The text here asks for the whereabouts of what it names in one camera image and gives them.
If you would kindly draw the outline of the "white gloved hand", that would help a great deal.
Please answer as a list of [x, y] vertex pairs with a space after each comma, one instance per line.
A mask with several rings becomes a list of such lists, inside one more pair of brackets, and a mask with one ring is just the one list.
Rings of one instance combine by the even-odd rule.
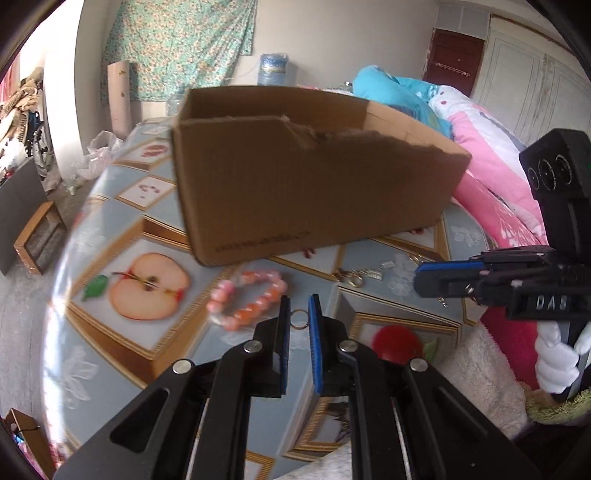
[[574, 327], [582, 325], [582, 322], [575, 322], [571, 327], [566, 322], [537, 323], [535, 372], [540, 388], [546, 393], [571, 399], [584, 390], [583, 373], [590, 367], [590, 323], [576, 336], [573, 346], [562, 339], [565, 331], [570, 334]]

